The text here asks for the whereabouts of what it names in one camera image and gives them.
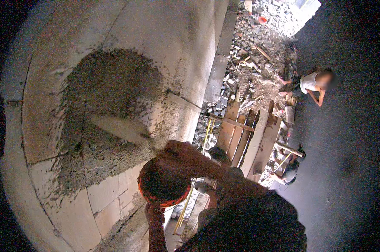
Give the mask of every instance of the dark shirt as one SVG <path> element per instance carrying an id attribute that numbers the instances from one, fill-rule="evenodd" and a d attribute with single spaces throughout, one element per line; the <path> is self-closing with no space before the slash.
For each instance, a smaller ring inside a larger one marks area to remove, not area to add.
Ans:
<path id="1" fill-rule="evenodd" d="M 299 162 L 294 160 L 292 164 L 288 164 L 282 174 L 285 183 L 290 183 L 291 180 L 297 175 Z"/>
<path id="2" fill-rule="evenodd" d="M 227 206 L 176 252 L 306 251 L 294 206 L 274 190 Z"/>

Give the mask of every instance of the curved concrete surface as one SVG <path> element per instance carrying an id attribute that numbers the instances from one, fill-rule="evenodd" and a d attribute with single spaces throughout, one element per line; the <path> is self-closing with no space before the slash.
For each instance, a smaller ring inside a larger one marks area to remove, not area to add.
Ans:
<path id="1" fill-rule="evenodd" d="M 38 3 L 12 45 L 1 83 L 6 103 L 4 189 L 38 251 L 91 250 L 118 220 L 140 206 L 139 162 L 98 185 L 53 198 L 63 124 L 54 128 L 60 118 L 50 117 L 50 111 L 60 105 L 68 74 L 93 49 L 136 48 L 158 62 L 163 88 L 180 96 L 161 97 L 149 107 L 148 129 L 162 127 L 165 139 L 192 140 L 227 5 L 228 1 Z"/>

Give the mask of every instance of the dark floor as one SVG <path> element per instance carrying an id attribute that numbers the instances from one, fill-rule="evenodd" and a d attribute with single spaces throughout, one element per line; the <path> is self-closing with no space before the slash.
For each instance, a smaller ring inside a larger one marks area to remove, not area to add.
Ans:
<path id="1" fill-rule="evenodd" d="M 296 182 L 278 189 L 298 209 L 308 251 L 380 251 L 380 16 L 371 8 L 378 20 L 367 26 L 363 6 L 322 3 L 297 34 L 298 72 L 322 65 L 339 76 L 322 107 L 298 100 L 290 144 L 307 157 Z"/>

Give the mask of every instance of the white tank top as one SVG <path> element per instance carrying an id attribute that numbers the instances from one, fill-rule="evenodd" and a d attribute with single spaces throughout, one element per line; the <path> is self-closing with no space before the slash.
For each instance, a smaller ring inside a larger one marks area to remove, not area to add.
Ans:
<path id="1" fill-rule="evenodd" d="M 301 90 L 303 93 L 308 93 L 308 90 L 315 91 L 316 81 L 315 77 L 318 75 L 318 73 L 311 73 L 309 75 L 301 77 L 301 80 L 299 82 L 299 86 L 301 87 Z"/>

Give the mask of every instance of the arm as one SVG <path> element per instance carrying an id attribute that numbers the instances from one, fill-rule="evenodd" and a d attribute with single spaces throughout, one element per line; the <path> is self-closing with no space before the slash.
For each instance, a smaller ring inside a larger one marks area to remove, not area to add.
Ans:
<path id="1" fill-rule="evenodd" d="M 149 225 L 149 252 L 167 252 L 163 223 L 165 216 L 164 209 L 147 204 L 145 206 L 145 216 Z"/>
<path id="2" fill-rule="evenodd" d="M 190 143 L 169 141 L 160 155 L 160 165 L 178 175 L 192 178 L 207 176 L 217 180 L 226 192 L 248 198 L 263 196 L 267 188 L 245 178 L 228 176 L 229 166 L 220 166 L 194 149 Z"/>
<path id="3" fill-rule="evenodd" d="M 323 104 L 323 99 L 324 99 L 324 94 L 326 93 L 325 90 L 323 89 L 320 89 L 319 90 L 319 98 L 316 98 L 316 96 L 313 94 L 313 92 L 309 89 L 307 89 L 306 91 L 308 91 L 308 93 L 310 94 L 310 96 L 312 97 L 312 99 L 314 99 L 315 103 L 321 107 L 322 104 Z"/>
<path id="4" fill-rule="evenodd" d="M 278 183 L 285 185 L 284 179 L 282 177 L 278 176 L 276 173 L 270 174 L 270 177 L 272 177 Z"/>

